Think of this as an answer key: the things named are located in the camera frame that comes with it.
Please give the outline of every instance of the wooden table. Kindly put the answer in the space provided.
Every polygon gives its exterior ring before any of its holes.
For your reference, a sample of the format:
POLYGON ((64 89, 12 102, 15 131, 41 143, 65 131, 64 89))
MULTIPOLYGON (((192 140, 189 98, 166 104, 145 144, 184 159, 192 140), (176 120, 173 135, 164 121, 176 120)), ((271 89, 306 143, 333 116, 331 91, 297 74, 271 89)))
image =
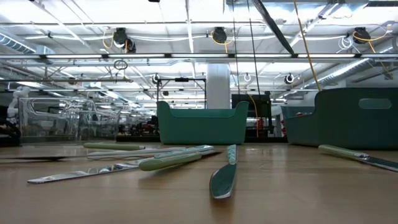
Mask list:
MULTIPOLYGON (((0 156, 91 151, 25 146, 0 156)), ((398 161, 398 152, 372 155, 398 161)), ((287 144, 239 146, 234 194, 224 201, 210 198, 209 179, 226 164, 225 153, 154 172, 26 182, 112 163, 1 161, 0 223, 398 223, 397 173, 287 144)))

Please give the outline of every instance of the clear plastic container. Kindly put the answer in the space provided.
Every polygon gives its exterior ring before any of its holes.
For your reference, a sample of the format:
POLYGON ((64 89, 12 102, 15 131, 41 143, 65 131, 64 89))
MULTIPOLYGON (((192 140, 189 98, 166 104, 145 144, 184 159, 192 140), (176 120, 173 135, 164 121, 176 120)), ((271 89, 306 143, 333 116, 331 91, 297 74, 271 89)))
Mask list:
POLYGON ((94 101, 20 98, 22 143, 116 140, 120 111, 97 110, 94 101))

